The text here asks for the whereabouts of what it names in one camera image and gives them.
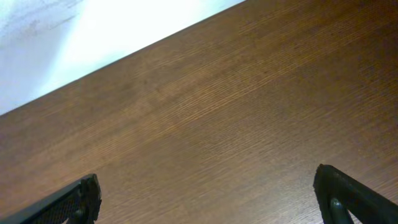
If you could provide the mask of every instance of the wooden desk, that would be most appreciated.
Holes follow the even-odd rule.
[[[1,216],[94,172],[98,223],[321,223],[319,163],[397,203],[397,10],[244,2],[1,116]]]

